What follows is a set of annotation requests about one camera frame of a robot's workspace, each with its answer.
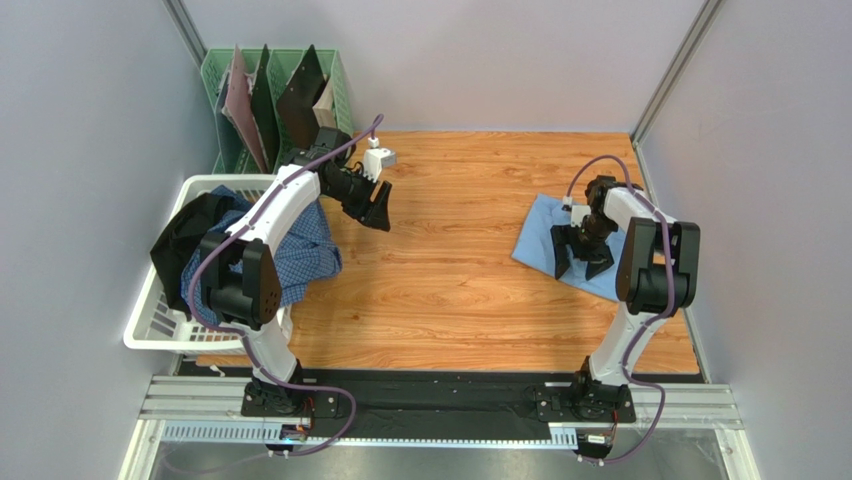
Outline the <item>light blue long sleeve shirt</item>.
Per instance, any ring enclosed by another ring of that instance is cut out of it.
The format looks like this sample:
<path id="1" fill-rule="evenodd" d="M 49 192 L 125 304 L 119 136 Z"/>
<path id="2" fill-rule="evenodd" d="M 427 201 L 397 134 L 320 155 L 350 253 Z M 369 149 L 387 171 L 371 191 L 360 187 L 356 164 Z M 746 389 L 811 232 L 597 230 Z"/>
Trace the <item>light blue long sleeve shirt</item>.
<path id="1" fill-rule="evenodd" d="M 554 279 L 556 268 L 553 241 L 550 229 L 554 225 L 568 225 L 570 213 L 562 209 L 562 200 L 538 194 L 527 214 L 511 258 Z M 585 278 L 587 263 L 571 259 L 569 270 L 560 282 L 587 293 L 618 301 L 615 289 L 616 274 L 626 233 L 623 230 L 611 233 L 606 245 L 610 248 L 614 265 L 591 280 Z"/>

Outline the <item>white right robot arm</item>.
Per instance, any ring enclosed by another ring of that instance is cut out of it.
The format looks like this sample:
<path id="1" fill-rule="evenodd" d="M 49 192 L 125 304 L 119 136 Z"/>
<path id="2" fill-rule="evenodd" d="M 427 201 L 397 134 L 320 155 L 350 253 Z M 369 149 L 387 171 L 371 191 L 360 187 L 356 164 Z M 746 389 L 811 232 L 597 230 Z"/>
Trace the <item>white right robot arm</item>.
<path id="1" fill-rule="evenodd" d="M 695 223 L 664 214 L 631 182 L 601 175 L 585 195 L 583 204 L 563 198 L 570 222 L 552 226 L 550 237 L 555 279 L 572 261 L 585 263 L 588 280 L 615 273 L 616 316 L 576 372 L 567 400 L 577 418 L 598 420 L 626 406 L 632 373 L 650 338 L 692 303 L 701 232 Z"/>

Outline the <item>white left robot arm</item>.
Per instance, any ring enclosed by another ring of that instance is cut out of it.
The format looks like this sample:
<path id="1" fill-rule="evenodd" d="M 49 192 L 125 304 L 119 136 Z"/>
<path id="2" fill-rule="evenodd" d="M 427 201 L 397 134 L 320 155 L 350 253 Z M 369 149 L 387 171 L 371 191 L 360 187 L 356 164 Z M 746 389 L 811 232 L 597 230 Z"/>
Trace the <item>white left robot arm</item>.
<path id="1" fill-rule="evenodd" d="M 361 225 L 389 231 L 392 186 L 381 180 L 396 154 L 381 146 L 370 126 L 325 152 L 298 151 L 281 165 L 270 187 L 226 231 L 209 232 L 199 244 L 200 264 L 190 280 L 187 304 L 210 309 L 215 329 L 239 336 L 252 364 L 242 415 L 287 417 L 303 414 L 309 387 L 277 316 L 283 298 L 274 253 L 298 217 L 320 196 L 337 200 Z"/>

